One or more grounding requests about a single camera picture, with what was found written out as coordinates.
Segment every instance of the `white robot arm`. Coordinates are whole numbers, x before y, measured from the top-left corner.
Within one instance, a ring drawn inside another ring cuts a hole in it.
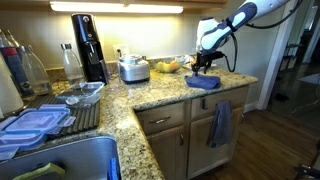
[[[216,56],[219,58],[221,55],[214,53],[215,50],[222,46],[233,32],[248,22],[278,9],[288,1],[290,0],[246,0],[225,21],[219,23],[214,18],[202,19],[197,31],[197,56],[205,58],[205,63],[207,63],[208,60],[206,59],[208,58],[209,60],[210,58],[216,58]],[[207,66],[207,64],[200,64],[200,59],[197,61],[192,67],[192,70],[196,73],[201,66]]]

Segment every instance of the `dish towel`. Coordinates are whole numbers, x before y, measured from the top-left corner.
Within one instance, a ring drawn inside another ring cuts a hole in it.
[[[186,83],[189,87],[202,88],[202,89],[213,89],[220,87],[220,78],[216,76],[204,76],[195,73],[191,77],[185,76]]]
[[[231,116],[232,106],[230,101],[218,102],[216,105],[216,115],[207,140],[207,145],[210,148],[220,147],[231,142]]]

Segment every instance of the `sink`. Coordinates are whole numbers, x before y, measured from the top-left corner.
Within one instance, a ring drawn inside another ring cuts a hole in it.
[[[62,179],[108,179],[110,158],[115,158],[119,179],[116,141],[98,136],[58,145],[0,163],[0,179],[13,179],[48,163],[65,170]]]

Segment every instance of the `cable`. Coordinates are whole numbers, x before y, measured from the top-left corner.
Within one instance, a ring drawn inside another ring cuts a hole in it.
[[[255,28],[255,29],[270,29],[270,28],[274,28],[278,25],[280,25],[281,23],[283,23],[284,21],[286,21],[293,13],[295,13],[295,11],[299,8],[299,6],[301,5],[303,0],[299,0],[296,4],[296,6],[290,10],[290,13],[284,17],[282,20],[280,20],[279,22],[277,23],[274,23],[274,24],[271,24],[271,25],[268,25],[268,26],[255,26],[254,24],[246,24],[246,26],[248,27],[251,27],[251,28]]]
[[[224,55],[224,58],[225,58],[226,61],[227,61],[228,70],[229,70],[230,72],[234,72],[235,69],[236,69],[237,59],[238,59],[238,41],[237,41],[237,38],[234,36],[233,33],[231,34],[231,37],[232,37],[233,45],[234,45],[234,49],[235,49],[235,52],[234,52],[234,64],[233,64],[233,68],[232,68],[232,69],[230,68],[230,64],[229,64],[229,59],[228,59],[228,57],[227,57],[226,55]]]
[[[303,108],[305,108],[305,107],[307,107],[307,106],[315,105],[315,104],[317,104],[317,103],[319,102],[320,99],[319,99],[318,91],[319,91],[319,88],[320,88],[320,73],[318,74],[318,76],[319,76],[319,77],[318,77],[318,85],[317,85],[316,90],[315,90],[315,92],[314,92],[314,94],[315,94],[315,96],[316,96],[316,100],[313,101],[312,103],[305,104],[305,105],[303,105],[303,106],[299,106],[299,107],[295,108],[295,109],[290,113],[290,118],[291,118],[292,120],[293,120],[293,118],[292,118],[293,114],[296,113],[298,110],[303,109]]]

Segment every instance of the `wall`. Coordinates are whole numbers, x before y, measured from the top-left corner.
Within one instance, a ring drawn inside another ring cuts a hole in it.
[[[137,15],[94,14],[106,60],[113,60],[113,44],[128,43],[130,52],[147,57],[195,53],[196,30],[201,18],[214,16],[221,21],[236,10],[243,1],[229,0],[226,9],[204,15]],[[259,20],[257,25],[280,19],[283,9]],[[0,12],[0,28],[9,28],[24,45],[31,44],[47,69],[62,67],[61,43],[72,43],[77,52],[71,13],[60,12]],[[248,27],[235,34],[239,44],[236,72],[264,79],[278,27],[255,30]],[[223,51],[233,64],[234,47],[230,40]],[[215,61],[226,69],[225,60]],[[258,101],[262,81],[250,88],[247,103]]]

